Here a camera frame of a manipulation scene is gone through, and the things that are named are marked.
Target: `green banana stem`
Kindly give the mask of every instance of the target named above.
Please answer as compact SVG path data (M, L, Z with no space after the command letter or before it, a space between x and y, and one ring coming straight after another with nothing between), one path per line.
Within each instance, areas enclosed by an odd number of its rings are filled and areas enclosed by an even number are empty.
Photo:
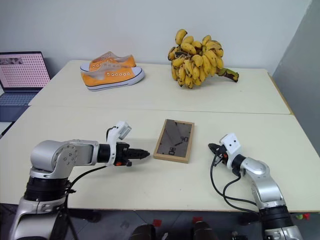
M220 77L226 77L228 79L231 79L235 83L239 80L239 73L232 71L228 68L222 68L220 71L218 71L216 74Z

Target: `laptop keyboard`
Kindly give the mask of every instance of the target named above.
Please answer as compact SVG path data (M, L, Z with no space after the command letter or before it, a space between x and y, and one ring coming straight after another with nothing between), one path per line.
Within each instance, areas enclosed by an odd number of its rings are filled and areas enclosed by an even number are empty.
M0 106L26 106L34 98L35 94L2 94Z

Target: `shoe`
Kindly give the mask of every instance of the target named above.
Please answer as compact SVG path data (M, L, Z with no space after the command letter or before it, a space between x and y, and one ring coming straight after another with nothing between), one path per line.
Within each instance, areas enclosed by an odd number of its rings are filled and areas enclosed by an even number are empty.
M120 57L116 56L113 52L108 51L91 62L81 64L80 68L85 72L96 71L103 63L120 64L124 68L133 68L136 66L136 61L132 55Z
M91 91L100 91L136 84L144 78L141 67L123 67L118 63L105 62L99 70L81 71L86 87Z

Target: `laptop screen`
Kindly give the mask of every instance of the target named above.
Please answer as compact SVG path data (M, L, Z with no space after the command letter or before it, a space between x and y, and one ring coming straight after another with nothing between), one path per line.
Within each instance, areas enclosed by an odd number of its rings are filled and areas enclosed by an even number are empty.
M0 84L5 92L39 91L49 81L40 51L0 52Z

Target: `laptop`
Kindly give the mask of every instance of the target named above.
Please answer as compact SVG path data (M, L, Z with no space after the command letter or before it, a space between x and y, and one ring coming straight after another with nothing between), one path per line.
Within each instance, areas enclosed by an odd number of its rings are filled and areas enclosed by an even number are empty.
M0 52L0 122L14 122L50 81L40 51Z

